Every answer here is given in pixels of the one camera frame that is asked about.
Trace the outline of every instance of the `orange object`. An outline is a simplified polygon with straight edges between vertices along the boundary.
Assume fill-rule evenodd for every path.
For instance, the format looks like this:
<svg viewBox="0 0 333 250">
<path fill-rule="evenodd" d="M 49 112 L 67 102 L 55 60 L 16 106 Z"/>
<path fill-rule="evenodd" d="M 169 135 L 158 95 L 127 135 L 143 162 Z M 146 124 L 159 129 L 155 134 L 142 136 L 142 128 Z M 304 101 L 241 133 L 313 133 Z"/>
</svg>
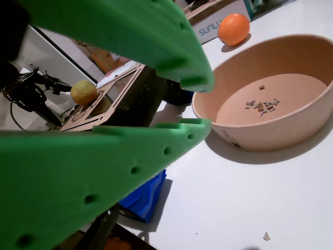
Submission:
<svg viewBox="0 0 333 250">
<path fill-rule="evenodd" d="M 248 36 L 250 22 L 242 14 L 231 14 L 223 19 L 217 35 L 222 42 L 229 46 L 235 46 Z"/>
<path fill-rule="evenodd" d="M 71 89 L 71 97 L 77 104 L 88 105 L 97 97 L 96 86 L 87 80 L 77 82 Z"/>
</svg>

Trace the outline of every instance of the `white tabletop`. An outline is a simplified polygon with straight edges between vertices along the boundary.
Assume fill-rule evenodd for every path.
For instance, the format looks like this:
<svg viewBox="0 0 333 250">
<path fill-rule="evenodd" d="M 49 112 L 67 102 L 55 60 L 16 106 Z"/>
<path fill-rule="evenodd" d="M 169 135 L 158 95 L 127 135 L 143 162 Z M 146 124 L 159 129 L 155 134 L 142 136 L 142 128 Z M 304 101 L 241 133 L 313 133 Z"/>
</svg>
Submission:
<svg viewBox="0 0 333 250">
<path fill-rule="evenodd" d="M 297 0 L 251 22 L 251 38 L 241 47 L 222 52 L 214 39 L 203 49 L 215 68 L 276 36 L 333 39 L 332 24 L 333 0 Z M 159 110 L 160 121 L 195 117 L 190 106 L 163 103 Z M 167 168 L 151 224 L 119 223 L 161 250 L 333 249 L 332 125 L 333 118 L 307 142 L 270 153 L 241 151 L 212 132 Z M 265 232 L 270 241 L 263 240 Z"/>
</svg>

